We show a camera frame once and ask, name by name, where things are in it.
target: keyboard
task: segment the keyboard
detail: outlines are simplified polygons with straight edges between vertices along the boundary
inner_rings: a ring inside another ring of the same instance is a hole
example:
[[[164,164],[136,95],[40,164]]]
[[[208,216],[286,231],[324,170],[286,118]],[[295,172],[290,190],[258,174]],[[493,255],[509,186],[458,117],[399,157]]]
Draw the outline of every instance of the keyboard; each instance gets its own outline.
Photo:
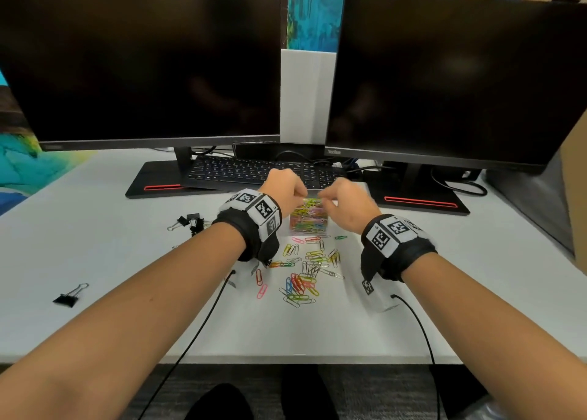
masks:
[[[346,177],[343,168],[299,162],[269,162],[267,160],[241,160],[229,157],[196,158],[191,170],[183,177],[184,187],[211,190],[238,191],[245,187],[259,187],[276,168],[291,168],[308,190],[323,190],[336,180]]]

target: black monitor screen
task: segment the black monitor screen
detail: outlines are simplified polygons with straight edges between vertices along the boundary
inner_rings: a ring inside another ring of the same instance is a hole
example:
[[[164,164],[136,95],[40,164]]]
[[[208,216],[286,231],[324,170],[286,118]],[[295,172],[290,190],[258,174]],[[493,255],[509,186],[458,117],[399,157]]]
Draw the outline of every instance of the black monitor screen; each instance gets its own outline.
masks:
[[[0,0],[40,141],[279,134],[279,0]]]
[[[586,23],[582,4],[345,0],[327,146],[547,164],[587,107]]]

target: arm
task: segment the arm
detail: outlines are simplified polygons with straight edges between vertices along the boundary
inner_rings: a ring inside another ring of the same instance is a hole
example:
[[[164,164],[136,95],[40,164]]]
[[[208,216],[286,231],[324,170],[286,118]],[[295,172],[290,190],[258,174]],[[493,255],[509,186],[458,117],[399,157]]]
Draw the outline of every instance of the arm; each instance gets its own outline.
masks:
[[[352,182],[322,192],[342,228],[361,234],[381,214]],[[333,199],[338,199],[338,206]],[[401,274],[463,363],[515,418],[587,417],[587,367],[562,344],[436,253]]]
[[[306,193],[291,170],[260,191],[284,215]],[[0,375],[0,418],[118,418],[245,247],[217,223],[130,277]]]

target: colorful wall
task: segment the colorful wall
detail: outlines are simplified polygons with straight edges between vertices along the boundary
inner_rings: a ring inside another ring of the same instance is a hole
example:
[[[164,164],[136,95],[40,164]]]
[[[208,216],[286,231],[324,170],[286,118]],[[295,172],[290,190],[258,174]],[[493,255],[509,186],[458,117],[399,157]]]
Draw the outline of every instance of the colorful wall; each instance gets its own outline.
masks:
[[[343,0],[282,0],[282,47],[336,52],[342,5]],[[91,155],[42,152],[0,72],[0,215]]]

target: white desk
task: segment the white desk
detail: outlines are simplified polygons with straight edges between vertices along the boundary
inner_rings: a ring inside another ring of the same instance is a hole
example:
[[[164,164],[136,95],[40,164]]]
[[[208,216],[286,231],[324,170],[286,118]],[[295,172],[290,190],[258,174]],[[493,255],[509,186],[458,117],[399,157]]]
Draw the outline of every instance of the white desk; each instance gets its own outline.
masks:
[[[187,240],[167,226],[180,215],[216,215],[224,194],[128,200],[124,193],[143,162],[172,159],[152,150],[103,151],[0,217],[0,362],[10,363],[139,269]],[[435,238],[438,251],[521,310],[587,361],[587,277],[492,191],[462,196],[467,217],[396,210]],[[333,225],[333,234],[340,230]],[[342,270],[358,272],[358,236],[340,241]],[[250,275],[227,286],[186,363],[429,363],[412,314],[400,305],[375,314],[350,280],[320,278],[315,304],[283,301],[290,268],[264,273],[256,298]],[[52,300],[89,283],[74,308]],[[409,290],[439,363],[460,363]],[[169,350],[175,361],[208,313],[211,301]]]

